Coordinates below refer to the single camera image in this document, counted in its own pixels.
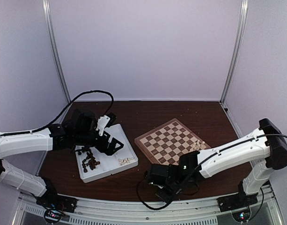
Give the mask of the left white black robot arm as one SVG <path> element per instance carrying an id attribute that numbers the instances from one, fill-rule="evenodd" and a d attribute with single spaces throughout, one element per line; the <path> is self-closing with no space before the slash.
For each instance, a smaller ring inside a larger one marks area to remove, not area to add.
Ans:
<path id="1" fill-rule="evenodd" d="M 76 109 L 72 117 L 61 124 L 52 123 L 33 131 L 0 132 L 0 182 L 30 192 L 50 208 L 58 207 L 62 200 L 49 179 L 19 170 L 4 158 L 35 151 L 73 150 L 76 146 L 94 147 L 100 153 L 112 156 L 124 146 L 105 131 L 115 119 L 113 113 L 96 119 L 92 111 Z"/>

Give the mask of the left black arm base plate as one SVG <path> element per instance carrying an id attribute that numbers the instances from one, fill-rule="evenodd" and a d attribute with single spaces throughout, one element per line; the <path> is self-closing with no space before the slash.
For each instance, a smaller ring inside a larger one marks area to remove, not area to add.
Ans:
<path id="1" fill-rule="evenodd" d="M 55 198 L 43 198 L 35 197 L 37 204 L 43 206 L 44 208 L 58 210 L 60 212 L 74 213 L 77 199 L 67 196 L 58 195 Z"/>

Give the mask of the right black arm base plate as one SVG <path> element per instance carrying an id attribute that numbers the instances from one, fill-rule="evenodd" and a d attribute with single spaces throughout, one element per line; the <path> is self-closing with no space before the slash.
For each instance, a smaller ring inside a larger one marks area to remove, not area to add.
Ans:
<path id="1" fill-rule="evenodd" d="M 248 195 L 240 197 L 239 194 L 228 195 L 224 197 L 219 197 L 217 199 L 218 206 L 221 212 L 236 210 L 239 208 L 244 208 L 258 202 L 256 195 Z"/>

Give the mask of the light chess pawn piece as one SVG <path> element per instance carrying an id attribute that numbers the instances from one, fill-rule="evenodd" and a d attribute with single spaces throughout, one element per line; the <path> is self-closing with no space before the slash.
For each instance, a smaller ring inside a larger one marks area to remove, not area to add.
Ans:
<path id="1" fill-rule="evenodd" d="M 201 142 L 200 144 L 200 148 L 203 150 L 203 149 L 206 149 L 206 143 L 204 141 Z"/>

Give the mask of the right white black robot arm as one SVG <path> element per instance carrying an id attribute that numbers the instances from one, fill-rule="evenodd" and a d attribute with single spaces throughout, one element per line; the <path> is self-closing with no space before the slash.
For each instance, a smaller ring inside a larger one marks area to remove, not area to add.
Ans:
<path id="1" fill-rule="evenodd" d="M 256 196 L 271 173 L 287 167 L 287 136 L 268 118 L 240 139 L 212 149 L 182 155 L 177 165 L 152 164 L 146 181 L 157 186 L 156 195 L 171 203 L 185 188 L 232 167 L 256 160 L 252 172 L 239 183 L 233 202 L 243 207 Z"/>

